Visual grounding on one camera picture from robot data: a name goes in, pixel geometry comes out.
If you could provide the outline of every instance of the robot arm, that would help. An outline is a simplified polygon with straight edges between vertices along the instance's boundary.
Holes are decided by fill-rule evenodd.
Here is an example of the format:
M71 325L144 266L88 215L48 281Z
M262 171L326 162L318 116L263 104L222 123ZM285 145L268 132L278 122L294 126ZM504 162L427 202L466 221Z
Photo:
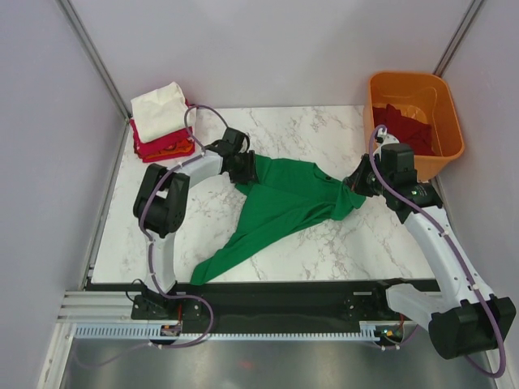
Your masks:
M453 250L438 229L421 213L386 191L377 180L369 156L362 157L355 172L344 183L355 193L382 195L386 205L395 211L400 222L420 245L440 287L441 295L433 297L419 292L411 284L397 280L386 289L391 310L402 313L429 331L436 351L450 359L497 347L490 320L478 301L477 288L491 308L503 338L508 334L516 314L508 297L498 298L475 271L465 251L450 228L440 197L431 183L417 181L414 169L414 153L411 148L388 135L379 132L375 164L384 180L400 195L433 216L445 229L459 250L465 264L475 279L471 284Z
M244 142L247 142L247 150L241 152ZM170 291L176 283L173 261L174 239L186 215L189 189L209 177L224 172L229 173L231 182L257 181L255 153L248 151L249 144L250 140L246 134L227 128L222 139L207 146L203 155L195 157L189 164L170 174L160 188L161 195L157 194L153 198L144 219L144 227L156 241L153 250L155 273L159 285L166 292ZM141 219L146 202L167 172L168 169L164 166L157 164L148 166L133 207L133 214L137 219ZM147 275L144 283L158 293L150 274Z

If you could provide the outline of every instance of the orange plastic bin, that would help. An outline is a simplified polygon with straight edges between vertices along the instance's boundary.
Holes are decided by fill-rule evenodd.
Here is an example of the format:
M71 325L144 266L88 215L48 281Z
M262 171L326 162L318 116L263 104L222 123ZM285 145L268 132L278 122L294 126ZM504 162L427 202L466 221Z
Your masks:
M364 107L366 150L375 128L373 107L391 104L403 115L431 125L435 156L414 156L418 180L428 181L465 149L453 99L440 77L427 73L384 71L370 78Z

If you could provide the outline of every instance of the gray wall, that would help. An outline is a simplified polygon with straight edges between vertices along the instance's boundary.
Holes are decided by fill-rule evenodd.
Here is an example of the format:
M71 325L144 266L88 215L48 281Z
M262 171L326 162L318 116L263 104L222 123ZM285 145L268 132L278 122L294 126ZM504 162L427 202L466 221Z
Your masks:
M71 0L125 101L177 81L216 107L363 104L433 71L470 0Z
M35 387L122 118L54 0L0 2L0 387Z
M479 274L519 306L519 2L488 2L446 73L465 155L441 174L453 225ZM519 368L519 324L506 341Z

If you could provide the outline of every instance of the green shirt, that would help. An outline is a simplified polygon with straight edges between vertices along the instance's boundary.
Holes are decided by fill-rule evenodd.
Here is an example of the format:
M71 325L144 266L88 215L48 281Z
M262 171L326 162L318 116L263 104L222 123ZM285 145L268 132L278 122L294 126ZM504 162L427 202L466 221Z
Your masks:
M266 156L255 162L259 182L236 185L247 196L236 232L195 268L192 284L205 284L291 233L327 219L343 220L364 203L363 196L311 162Z

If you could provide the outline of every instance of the white marble surface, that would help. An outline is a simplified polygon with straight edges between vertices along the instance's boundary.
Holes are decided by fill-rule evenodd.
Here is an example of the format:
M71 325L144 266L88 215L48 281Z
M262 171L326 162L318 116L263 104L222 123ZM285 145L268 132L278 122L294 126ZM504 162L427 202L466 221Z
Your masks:
M258 154L313 161L337 179L353 172L364 153L362 106L220 112L231 127L249 133L251 149ZM200 111L198 118L195 131L204 144L222 136L224 127L215 115ZM168 160L163 165L177 163ZM146 276L146 244L132 215L145 169L128 137L93 283L130 283ZM179 281L189 281L195 265L228 241L244 201L245 196L234 189L226 175L212 177L190 190L186 219L175 242L174 266ZM367 199L343 221L327 220L281 239L213 282L393 277L427 278L433 274L407 230L384 206L384 200L375 198Z

